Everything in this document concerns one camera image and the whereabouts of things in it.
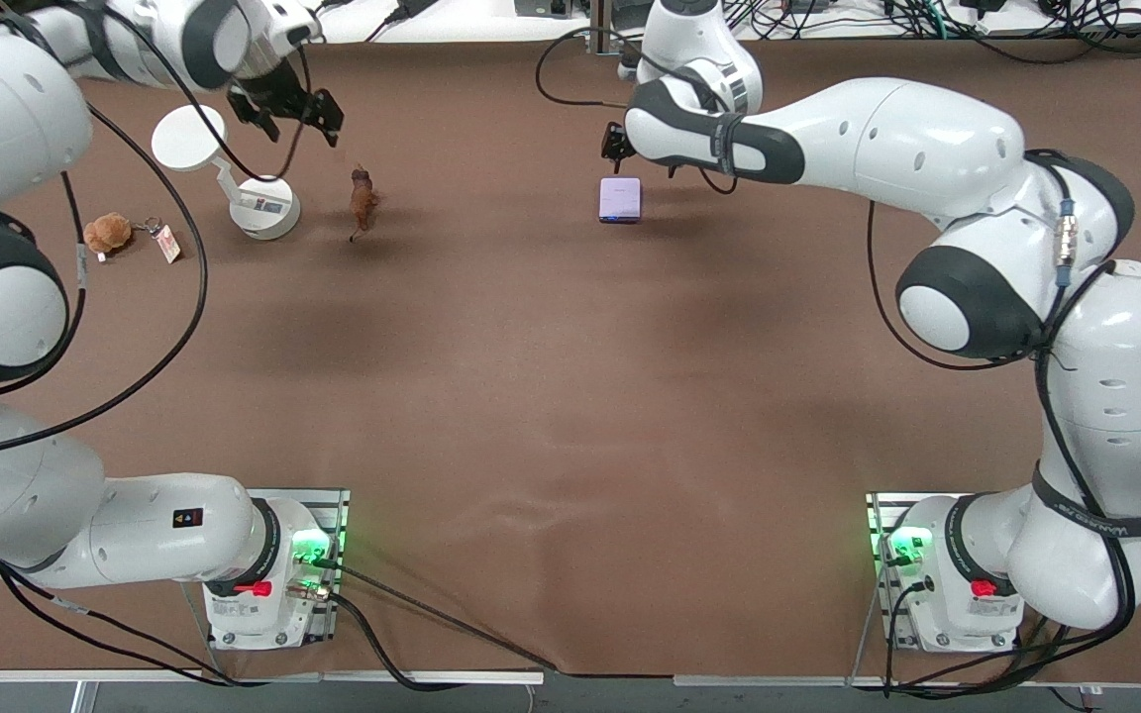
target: brown table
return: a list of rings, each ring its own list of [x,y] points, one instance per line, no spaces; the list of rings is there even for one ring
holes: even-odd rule
[[[620,113],[540,98],[539,50],[313,49],[314,78],[348,115],[335,149],[304,137],[290,175],[302,221],[257,243],[228,221],[212,171],[177,176],[212,261],[202,327],[144,392],[75,435],[111,476],[349,487],[349,562],[566,672],[844,676],[874,581],[865,493],[1026,483],[1039,449],[1028,365],[947,373],[893,343],[866,281],[866,203],[852,195],[744,184],[719,197],[693,171],[669,181],[633,160],[646,221],[599,225],[599,136]],[[890,73],[1008,110],[1029,145],[1127,181],[1138,220],[1122,256],[1141,260],[1141,59],[1027,67],[958,41],[752,50],[766,107]],[[625,99],[614,72],[568,49],[548,79],[558,94]],[[145,144],[181,104],[87,90]],[[252,165],[280,165],[284,140],[232,135]],[[357,160],[386,202],[371,235],[348,244]],[[87,220],[161,214],[181,230],[107,131],[73,180]],[[58,181],[8,209],[71,272]],[[934,235],[905,213],[882,211],[879,225],[891,285]],[[167,267],[140,240],[92,264],[71,356],[11,402],[50,423],[137,378],[189,316],[185,250]],[[349,586],[404,667],[525,665]],[[172,582],[68,597],[203,653]],[[900,658],[903,676],[941,663]],[[130,664],[50,631],[0,586],[0,669]],[[377,667],[348,622],[330,643],[228,664],[240,675]],[[861,672],[881,669],[876,635]],[[1118,641],[1049,676],[1141,682],[1141,609]]]

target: gray floor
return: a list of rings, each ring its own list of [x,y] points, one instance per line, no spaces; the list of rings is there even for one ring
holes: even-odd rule
[[[549,676],[535,687],[536,712],[570,713],[964,713],[1059,712],[1068,710],[1042,687],[948,703],[914,700],[828,687],[675,687],[661,679],[568,679]],[[1063,690],[1070,700],[1077,691]],[[0,710],[64,713],[72,704],[72,684],[0,684]],[[1107,713],[1141,713],[1141,689],[1107,689]],[[96,713],[526,713],[524,687],[466,687],[446,694],[416,695],[395,684],[277,684],[253,690],[220,690],[180,684],[100,684]]]

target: white cylindrical base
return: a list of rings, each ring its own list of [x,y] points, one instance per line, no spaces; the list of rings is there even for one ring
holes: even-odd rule
[[[298,218],[302,216],[302,202],[299,202],[284,180],[262,183],[249,179],[241,184],[241,191],[270,195],[281,202],[248,197],[242,198],[238,204],[232,203],[228,213],[245,235],[254,240],[275,240],[298,225]]]

